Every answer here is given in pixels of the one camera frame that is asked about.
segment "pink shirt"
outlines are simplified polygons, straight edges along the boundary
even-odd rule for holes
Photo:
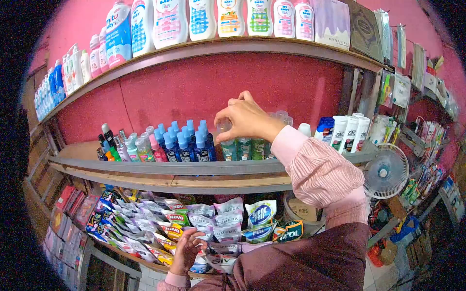
[[[360,222],[367,224],[363,173],[331,146],[285,126],[272,143],[271,152],[291,177],[296,198],[325,208],[325,228]],[[188,277],[168,272],[158,291],[185,291]]]

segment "electric fan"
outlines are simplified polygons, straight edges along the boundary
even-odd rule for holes
[[[409,165],[403,151],[391,143],[377,145],[377,159],[368,164],[364,174],[364,192],[377,199],[398,194],[406,185]]]

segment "sleeve cuff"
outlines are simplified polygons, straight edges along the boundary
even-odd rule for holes
[[[165,283],[173,285],[178,288],[191,288],[191,281],[186,276],[175,275],[168,271]]]
[[[306,140],[307,136],[287,125],[275,137],[270,151],[286,168]]]

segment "hand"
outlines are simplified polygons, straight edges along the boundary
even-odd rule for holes
[[[263,138],[274,142],[277,134],[285,127],[278,119],[270,117],[254,101],[249,91],[241,92],[238,99],[228,100],[228,107],[217,113],[214,125],[228,118],[232,128],[219,134],[217,142],[224,142],[236,137]]]
[[[170,267],[171,273],[187,276],[189,269],[194,265],[198,252],[207,249],[207,242],[201,238],[196,238],[206,234],[197,230],[197,228],[191,228],[183,231],[176,245],[175,259]]]

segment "shelf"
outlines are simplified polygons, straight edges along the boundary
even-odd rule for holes
[[[124,75],[170,61],[227,53],[273,53],[302,55],[322,60],[334,61],[337,63],[367,69],[373,72],[378,72],[380,69],[386,67],[384,64],[361,54],[342,50],[332,46],[327,46],[313,41],[302,41],[296,39],[265,36],[238,36],[205,41],[192,41],[141,55],[127,61],[119,67],[113,68],[103,73],[65,98],[44,117],[41,123],[49,120],[52,116],[56,115],[60,110],[74,102],[79,97],[105,83],[116,80]]]

